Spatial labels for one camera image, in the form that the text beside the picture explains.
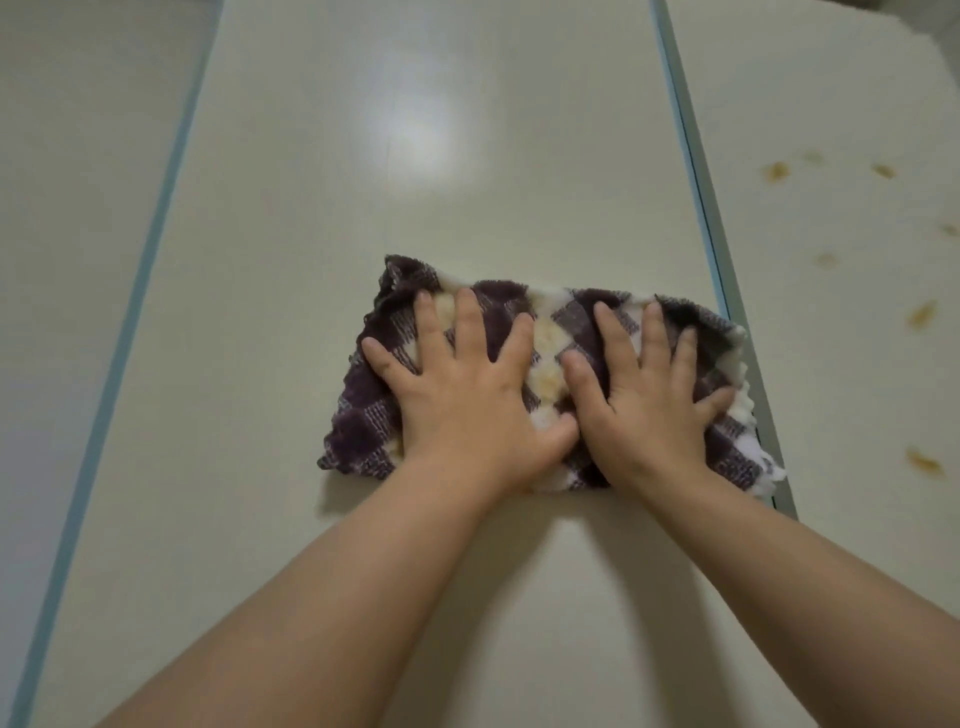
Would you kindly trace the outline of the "person's left hand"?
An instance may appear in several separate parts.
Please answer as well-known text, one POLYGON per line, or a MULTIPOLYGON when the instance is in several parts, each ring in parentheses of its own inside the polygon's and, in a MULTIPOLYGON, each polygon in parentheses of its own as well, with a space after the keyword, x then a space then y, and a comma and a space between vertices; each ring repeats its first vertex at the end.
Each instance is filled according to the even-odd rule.
POLYGON ((553 469, 526 468, 523 438, 535 427, 522 399, 534 344, 534 320, 517 316, 506 342, 486 370, 459 365, 441 325, 434 298, 414 297, 420 371, 411 390, 397 398, 403 461, 378 488, 428 499, 473 495, 502 498, 553 469))

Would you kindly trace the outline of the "person's right hand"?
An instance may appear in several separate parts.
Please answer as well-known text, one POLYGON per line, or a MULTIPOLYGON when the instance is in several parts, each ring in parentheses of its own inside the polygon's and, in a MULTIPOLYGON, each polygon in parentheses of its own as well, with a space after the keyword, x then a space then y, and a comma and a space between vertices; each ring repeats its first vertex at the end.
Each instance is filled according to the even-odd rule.
POLYGON ((669 372, 642 370, 639 350, 605 302, 594 305, 602 336, 608 419, 580 423, 590 456, 610 485, 638 494, 657 486, 721 482, 706 463, 705 430, 694 413, 698 336, 685 328, 669 372))

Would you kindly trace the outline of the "purple white checkered cleaning cloth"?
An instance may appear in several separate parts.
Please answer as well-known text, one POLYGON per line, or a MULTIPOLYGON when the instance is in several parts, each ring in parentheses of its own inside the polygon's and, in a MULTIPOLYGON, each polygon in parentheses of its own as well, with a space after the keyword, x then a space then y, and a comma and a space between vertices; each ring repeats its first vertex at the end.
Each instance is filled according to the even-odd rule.
MULTIPOLYGON (((431 294, 448 345, 453 345, 455 294, 474 290, 483 314, 490 358, 496 359, 522 312, 534 321, 534 347, 522 389, 524 406, 539 430, 548 429, 572 409, 561 359, 577 351, 594 370, 604 390, 609 373, 604 344, 594 321, 594 307, 602 301, 612 310, 631 345, 642 345, 643 310, 654 300, 662 309, 672 350, 679 335, 697 332, 697 383, 694 399, 702 400, 726 387, 736 398, 725 414, 704 434, 706 464, 741 491, 754 497, 773 495, 786 480, 786 469, 762 446, 754 402, 743 359, 746 329, 692 300, 663 295, 643 296, 601 288, 537 288, 525 283, 487 279, 469 282, 414 257, 391 254, 379 278, 373 309, 365 316, 357 343, 377 340, 411 372, 421 371, 417 346, 414 300, 431 294)), ((377 480, 386 480, 402 463, 402 413, 397 398, 367 361, 361 346, 349 359, 342 393, 323 439, 318 467, 377 480)))

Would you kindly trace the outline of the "person's right forearm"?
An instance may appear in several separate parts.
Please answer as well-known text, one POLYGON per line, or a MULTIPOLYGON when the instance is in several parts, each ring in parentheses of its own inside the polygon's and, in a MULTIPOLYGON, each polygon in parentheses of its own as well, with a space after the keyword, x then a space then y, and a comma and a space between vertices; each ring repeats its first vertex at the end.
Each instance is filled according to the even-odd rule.
POLYGON ((960 619, 705 467, 615 467, 820 728, 960 728, 960 619))

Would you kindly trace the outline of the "person's left forearm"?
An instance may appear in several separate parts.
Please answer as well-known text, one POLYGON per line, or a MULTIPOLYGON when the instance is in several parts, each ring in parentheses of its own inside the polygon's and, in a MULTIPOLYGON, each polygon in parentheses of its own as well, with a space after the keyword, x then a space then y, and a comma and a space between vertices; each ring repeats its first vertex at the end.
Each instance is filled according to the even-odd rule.
POLYGON ((484 518, 492 455, 407 460, 95 728, 368 728, 484 518))

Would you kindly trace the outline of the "scattered orange food smears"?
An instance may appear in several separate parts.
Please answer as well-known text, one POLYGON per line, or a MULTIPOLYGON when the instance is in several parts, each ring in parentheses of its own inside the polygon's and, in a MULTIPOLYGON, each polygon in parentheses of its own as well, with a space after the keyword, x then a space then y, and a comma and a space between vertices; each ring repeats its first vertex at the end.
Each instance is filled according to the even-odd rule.
POLYGON ((960 476, 954 175, 809 152, 759 176, 746 298, 783 442, 868 473, 960 476))

